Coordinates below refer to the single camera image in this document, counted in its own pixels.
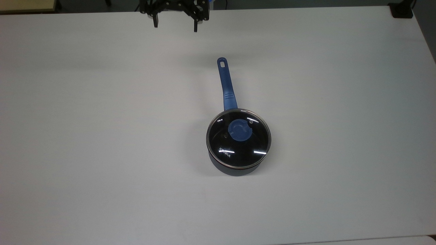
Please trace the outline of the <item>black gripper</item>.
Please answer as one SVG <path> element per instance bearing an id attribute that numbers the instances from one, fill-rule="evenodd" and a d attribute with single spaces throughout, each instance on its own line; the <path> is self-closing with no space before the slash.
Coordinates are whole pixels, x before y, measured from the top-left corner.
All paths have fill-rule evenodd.
<path id="1" fill-rule="evenodd" d="M 208 0 L 140 0 L 139 11 L 153 19 L 158 28 L 158 14 L 164 11 L 184 12 L 194 20 L 194 32 L 198 32 L 198 22 L 209 20 Z"/>

